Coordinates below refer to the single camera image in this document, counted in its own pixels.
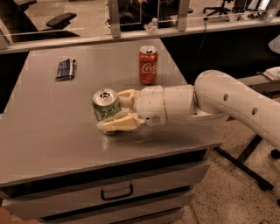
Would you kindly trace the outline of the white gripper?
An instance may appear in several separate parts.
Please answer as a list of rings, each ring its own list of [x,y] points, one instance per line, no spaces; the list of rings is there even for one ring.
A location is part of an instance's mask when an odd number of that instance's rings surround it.
[[[127,89],[117,93],[123,108],[115,115],[97,123],[104,132],[135,130],[144,122],[148,126],[166,123],[164,88],[162,86],[145,87],[138,91]]]

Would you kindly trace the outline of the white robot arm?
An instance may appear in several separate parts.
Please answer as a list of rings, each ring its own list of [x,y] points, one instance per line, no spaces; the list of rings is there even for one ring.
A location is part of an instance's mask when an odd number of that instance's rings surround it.
[[[215,126],[232,117],[280,149],[280,103],[221,71],[207,70],[192,85],[149,86],[116,95],[121,110],[99,121],[100,130],[135,130],[170,120]]]

